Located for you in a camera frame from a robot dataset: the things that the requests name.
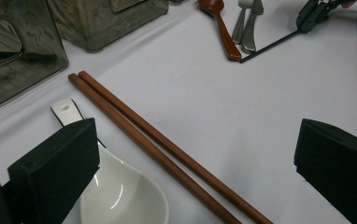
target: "fork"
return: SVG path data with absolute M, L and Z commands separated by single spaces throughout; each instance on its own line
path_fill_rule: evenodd
M 236 26 L 234 32 L 232 33 L 232 40 L 236 44 L 240 44 L 243 35 L 246 9 L 251 8 L 254 0 L 237 0 L 239 6 L 242 8 L 239 14 L 239 18 L 237 19 Z

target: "table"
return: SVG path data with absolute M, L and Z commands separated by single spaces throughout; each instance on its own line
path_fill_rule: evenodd
M 263 2 L 258 48 L 294 31 L 306 3 Z M 225 1 L 230 33 L 239 11 L 237 1 Z M 96 119 L 107 148 L 162 188 L 169 223 L 221 223 L 69 83 L 67 75 L 85 70 L 273 222 L 349 223 L 293 164 L 302 119 L 357 136 L 357 6 L 331 14 L 311 33 L 242 64 L 226 60 L 214 20 L 193 0 L 171 3 L 167 15 L 99 53 L 64 41 L 68 68 L 0 107 L 0 183 L 12 162 L 61 128 L 50 105 L 72 98 Z M 64 223 L 79 223 L 78 204 Z

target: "gray container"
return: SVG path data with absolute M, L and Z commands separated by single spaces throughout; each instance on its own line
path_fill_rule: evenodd
M 60 36 L 87 51 L 100 51 L 164 15 L 167 0 L 48 0 Z
M 46 0 L 0 0 L 0 104 L 67 66 Z

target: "wooden chopstick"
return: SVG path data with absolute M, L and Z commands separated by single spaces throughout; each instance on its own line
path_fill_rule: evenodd
M 191 179 L 175 163 L 173 163 L 158 147 L 156 147 L 135 126 L 133 126 L 126 118 L 124 118 L 123 115 L 121 115 L 111 104 L 109 104 L 102 96 L 94 91 L 92 87 L 86 84 L 76 74 L 69 75 L 68 79 L 216 216 L 218 216 L 225 223 L 240 223 L 239 220 L 237 220 L 210 194 L 202 189 L 201 186 L 199 186 L 193 179 Z
M 152 127 L 148 122 L 142 119 L 135 111 L 127 106 L 123 101 L 116 97 L 112 92 L 107 90 L 103 85 L 97 82 L 91 75 L 85 71 L 79 72 L 79 77 L 85 81 L 94 91 L 100 94 L 105 100 L 112 104 L 118 111 L 120 111 L 127 119 L 132 121 L 141 131 L 148 135 L 152 140 L 162 146 L 177 160 L 187 166 L 192 172 L 201 177 L 206 183 L 214 188 L 225 199 L 239 208 L 242 212 L 247 214 L 254 222 L 262 224 L 272 223 L 263 214 L 257 211 L 233 190 L 228 188 L 216 176 L 205 169 L 196 160 L 185 153 L 181 148 L 176 146 L 162 133 Z

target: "utensil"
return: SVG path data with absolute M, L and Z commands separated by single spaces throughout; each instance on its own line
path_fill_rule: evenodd
M 64 126 L 83 119 L 71 99 L 50 108 Z M 82 224 L 166 224 L 167 199 L 157 184 L 115 157 L 100 142 L 99 154 L 100 169 L 80 197 Z
M 68 76 L 71 83 L 84 93 L 101 111 L 103 111 L 114 123 L 120 127 L 132 140 L 137 143 L 147 154 L 158 162 L 172 177 L 174 177 L 193 196 L 203 203 L 211 212 L 219 217 L 224 223 L 239 224 L 227 209 L 225 209 L 216 199 L 196 183 L 189 175 L 179 168 L 170 158 L 168 158 L 148 137 L 139 131 L 134 124 L 126 119 L 112 104 L 110 104 L 97 90 L 88 85 L 77 74 Z
M 237 195 L 228 186 L 222 183 L 216 176 L 209 172 L 199 162 L 185 153 L 184 150 L 176 146 L 172 141 L 152 127 L 146 120 L 141 118 L 133 109 L 121 101 L 111 91 L 101 85 L 96 79 L 85 71 L 79 72 L 79 77 L 88 84 L 93 90 L 101 95 L 109 104 L 114 106 L 122 115 L 130 120 L 137 128 L 139 128 L 146 136 L 151 138 L 155 143 L 161 146 L 165 151 L 174 156 L 178 161 L 188 167 L 194 174 L 201 177 L 213 189 L 219 192 L 225 199 L 239 208 L 243 213 L 252 218 L 256 223 L 271 223 L 268 218 L 258 212 L 251 204 L 247 203 L 239 195 Z
M 351 0 L 330 0 L 328 3 L 326 2 L 319 2 L 314 0 L 308 0 L 301 11 L 298 13 L 298 17 L 295 20 L 297 25 L 297 30 L 282 37 L 281 39 L 273 42 L 272 44 L 257 50 L 256 52 L 252 53 L 251 55 L 241 59 L 240 63 L 245 63 L 248 60 L 260 55 L 267 50 L 274 48 L 275 46 L 297 36 L 300 34 L 306 34 L 312 31 L 315 26 L 323 21 L 326 21 L 328 14 L 331 10 L 336 9 L 338 6 L 342 4 L 348 3 Z
M 230 61 L 239 61 L 242 58 L 239 50 L 236 48 L 235 43 L 232 41 L 231 36 L 228 34 L 227 28 L 222 20 L 220 12 L 224 8 L 222 0 L 198 0 L 199 7 L 205 12 L 212 15 L 219 27 L 221 42 L 224 47 L 225 55 Z
M 232 33 L 232 40 L 236 44 L 240 44 L 242 41 L 243 29 L 245 27 L 246 9 L 251 8 L 253 1 L 254 0 L 237 0 L 242 9 L 240 10 L 234 32 Z
M 248 19 L 248 22 L 245 27 L 245 31 L 242 35 L 241 48 L 246 53 L 255 52 L 255 43 L 254 43 L 254 24 L 255 19 L 259 15 L 263 15 L 264 7 L 261 0 L 254 0 L 253 5 L 251 7 L 251 13 Z

